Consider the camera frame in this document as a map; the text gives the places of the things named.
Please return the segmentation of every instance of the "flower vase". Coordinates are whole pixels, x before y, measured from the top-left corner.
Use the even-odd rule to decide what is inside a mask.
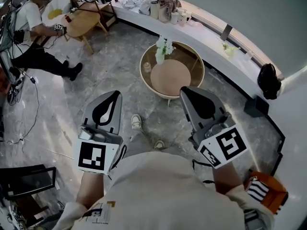
[[[229,47],[228,49],[225,50],[225,53],[227,54],[229,59],[232,59],[236,55],[238,49],[240,48]]]
[[[165,58],[165,55],[156,55],[155,56],[155,60],[157,61],[158,65],[162,65],[163,64],[164,58]]]

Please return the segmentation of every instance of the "black backpack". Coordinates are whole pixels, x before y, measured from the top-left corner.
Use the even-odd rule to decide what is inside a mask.
[[[276,70],[271,63],[262,66],[258,76],[258,85],[262,89],[265,99],[275,100],[277,98],[277,92],[282,83],[277,78]]]

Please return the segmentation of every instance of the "wooden tabletop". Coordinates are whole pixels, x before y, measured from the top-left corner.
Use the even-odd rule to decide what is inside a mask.
[[[71,22],[68,23],[62,18],[63,26],[67,27],[67,35],[71,37],[80,37],[94,28],[100,20],[100,15],[96,12],[77,10],[73,13]]]
[[[104,7],[108,6],[110,3],[107,2],[105,4],[101,4],[101,3],[98,3],[98,8],[101,10],[103,9]],[[95,12],[98,12],[98,9],[96,7],[96,4],[93,3],[93,2],[85,2],[84,4],[82,4],[79,9],[83,9],[83,10],[90,10],[90,11],[95,11]]]
[[[156,64],[150,80],[153,88],[161,94],[178,96],[183,86],[190,86],[189,69],[178,60],[166,59],[161,65]]]

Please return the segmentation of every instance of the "white bottle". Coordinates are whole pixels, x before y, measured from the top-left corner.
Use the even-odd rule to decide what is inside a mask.
[[[171,23],[177,24],[178,18],[179,18],[179,13],[178,12],[172,12]]]
[[[159,8],[159,21],[161,22],[169,21],[167,17],[167,7]]]
[[[184,8],[177,8],[177,12],[181,15],[184,13]]]
[[[184,26],[186,22],[187,22],[187,14],[183,13],[179,16],[179,25]]]
[[[249,50],[249,51],[244,55],[243,60],[244,60],[245,62],[248,62],[250,59],[252,59],[253,56],[254,56],[253,51]]]
[[[186,14],[187,14],[187,22],[189,22],[190,19],[192,18],[192,12],[186,11]]]
[[[150,17],[153,17],[154,19],[159,18],[159,9],[160,4],[158,2],[151,2],[150,3]]]
[[[150,73],[152,71],[152,65],[149,62],[145,62],[143,65],[144,72]]]

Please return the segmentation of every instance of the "white wall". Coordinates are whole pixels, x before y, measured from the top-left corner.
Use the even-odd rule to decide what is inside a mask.
[[[307,0],[185,0],[224,20],[285,77],[307,65]]]
[[[269,115],[286,136],[275,177],[289,192],[276,230],[297,230],[307,216],[307,73],[283,82],[284,94],[270,102]]]

